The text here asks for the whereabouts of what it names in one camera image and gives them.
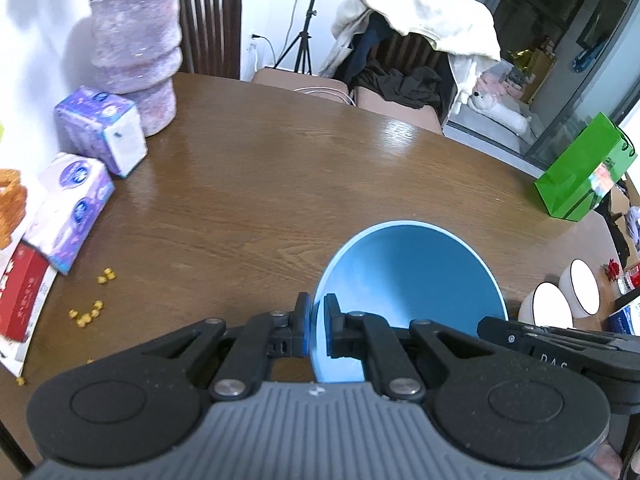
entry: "red box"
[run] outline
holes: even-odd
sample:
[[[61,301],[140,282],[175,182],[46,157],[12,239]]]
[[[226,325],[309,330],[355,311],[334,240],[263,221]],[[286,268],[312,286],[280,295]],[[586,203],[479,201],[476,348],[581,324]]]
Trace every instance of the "red box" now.
[[[24,341],[31,309],[49,263],[20,242],[0,278],[0,334]]]

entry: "ribbed gray surface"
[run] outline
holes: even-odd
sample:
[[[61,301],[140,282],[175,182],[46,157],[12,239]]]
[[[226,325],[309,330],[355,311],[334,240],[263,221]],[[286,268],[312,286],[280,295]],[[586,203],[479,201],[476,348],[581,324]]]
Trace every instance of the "ribbed gray surface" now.
[[[369,383],[264,383],[219,402],[184,444],[144,465],[81,470],[46,462],[30,480],[607,480],[591,463],[561,470],[489,466],[448,444],[414,404]]]

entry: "white cup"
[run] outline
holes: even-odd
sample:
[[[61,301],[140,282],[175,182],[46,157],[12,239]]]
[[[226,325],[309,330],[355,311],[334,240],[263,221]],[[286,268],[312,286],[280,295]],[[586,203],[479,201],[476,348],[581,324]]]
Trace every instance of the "white cup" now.
[[[540,283],[520,305],[518,321],[536,326],[573,328],[566,298],[553,283]]]
[[[560,276],[559,288],[569,302],[575,318],[597,314],[600,307],[600,291],[593,272],[584,261],[571,262]]]

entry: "blue and white package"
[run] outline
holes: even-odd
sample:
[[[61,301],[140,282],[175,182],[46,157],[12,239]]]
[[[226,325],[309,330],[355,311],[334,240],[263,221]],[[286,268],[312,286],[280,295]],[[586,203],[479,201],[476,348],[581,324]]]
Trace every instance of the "blue and white package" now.
[[[113,193],[113,182],[100,160],[69,153],[59,153],[39,179],[49,195],[23,239],[67,274]]]
[[[640,335],[640,298],[609,316],[611,331],[618,334]]]
[[[55,113],[78,153],[126,177],[145,158],[146,140],[135,102],[86,86],[56,105]]]

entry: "white plush toy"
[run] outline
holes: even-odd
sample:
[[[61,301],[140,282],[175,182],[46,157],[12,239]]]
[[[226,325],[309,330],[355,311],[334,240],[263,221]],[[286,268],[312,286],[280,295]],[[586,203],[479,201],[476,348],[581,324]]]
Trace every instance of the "white plush toy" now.
[[[511,110],[493,94],[474,92],[467,105],[473,111],[500,123],[518,136],[525,135],[529,131],[531,117],[525,118],[522,114]]]

